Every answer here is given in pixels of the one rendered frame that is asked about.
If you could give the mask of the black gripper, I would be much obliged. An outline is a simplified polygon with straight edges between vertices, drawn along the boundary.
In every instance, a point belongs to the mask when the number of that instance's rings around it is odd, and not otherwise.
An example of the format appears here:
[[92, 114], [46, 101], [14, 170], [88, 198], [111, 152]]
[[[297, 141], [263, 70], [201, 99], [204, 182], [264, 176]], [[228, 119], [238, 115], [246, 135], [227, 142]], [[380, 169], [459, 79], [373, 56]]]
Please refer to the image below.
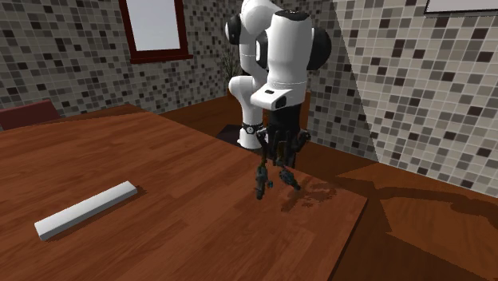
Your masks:
[[275, 142], [278, 143], [277, 165], [282, 169], [279, 172], [281, 181], [291, 186], [295, 191], [301, 189], [294, 173], [288, 169], [288, 167], [295, 167], [296, 155], [310, 140], [310, 133], [301, 130], [299, 126], [301, 106], [298, 104], [269, 111], [267, 129], [260, 129], [256, 133], [256, 138], [261, 145], [261, 161], [255, 171], [257, 200], [261, 200], [265, 193], [268, 182], [267, 157], [274, 158], [276, 156]]

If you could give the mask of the dark potted plant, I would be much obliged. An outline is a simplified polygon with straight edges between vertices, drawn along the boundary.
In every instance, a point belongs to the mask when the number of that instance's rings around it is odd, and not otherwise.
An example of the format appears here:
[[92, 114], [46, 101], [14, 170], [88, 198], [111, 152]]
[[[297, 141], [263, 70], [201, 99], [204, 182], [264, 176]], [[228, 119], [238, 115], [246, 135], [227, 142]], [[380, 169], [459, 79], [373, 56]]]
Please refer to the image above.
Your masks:
[[235, 52], [234, 48], [226, 47], [222, 49], [220, 60], [221, 60], [221, 75], [223, 78], [223, 87], [225, 88], [225, 93], [228, 95], [229, 81], [233, 77], [242, 74], [242, 70], [239, 64], [239, 55]]

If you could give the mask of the red framed window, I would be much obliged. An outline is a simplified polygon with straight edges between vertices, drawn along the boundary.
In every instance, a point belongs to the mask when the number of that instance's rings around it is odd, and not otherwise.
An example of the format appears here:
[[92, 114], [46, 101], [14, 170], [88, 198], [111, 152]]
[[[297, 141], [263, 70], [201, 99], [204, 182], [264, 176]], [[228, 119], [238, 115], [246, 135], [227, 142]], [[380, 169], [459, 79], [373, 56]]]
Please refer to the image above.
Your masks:
[[130, 62], [191, 59], [183, 0], [118, 0]]

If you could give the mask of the long white flat bar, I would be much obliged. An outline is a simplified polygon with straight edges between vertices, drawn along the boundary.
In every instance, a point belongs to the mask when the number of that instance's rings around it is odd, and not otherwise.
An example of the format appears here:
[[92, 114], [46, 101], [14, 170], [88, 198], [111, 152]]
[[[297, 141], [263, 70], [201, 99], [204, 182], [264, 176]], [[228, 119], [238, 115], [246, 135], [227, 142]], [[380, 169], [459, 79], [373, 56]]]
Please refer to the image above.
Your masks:
[[48, 240], [137, 193], [137, 187], [125, 181], [35, 222], [34, 227], [40, 240]]

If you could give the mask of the dark framed wall picture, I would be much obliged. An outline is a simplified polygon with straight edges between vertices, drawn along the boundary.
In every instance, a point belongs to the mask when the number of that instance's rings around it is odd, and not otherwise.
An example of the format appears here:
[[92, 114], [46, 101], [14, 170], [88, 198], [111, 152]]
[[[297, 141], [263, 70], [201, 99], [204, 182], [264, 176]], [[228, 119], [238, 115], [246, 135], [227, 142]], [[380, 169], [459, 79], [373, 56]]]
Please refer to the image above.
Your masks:
[[498, 13], [498, 0], [427, 0], [427, 16], [481, 16]]

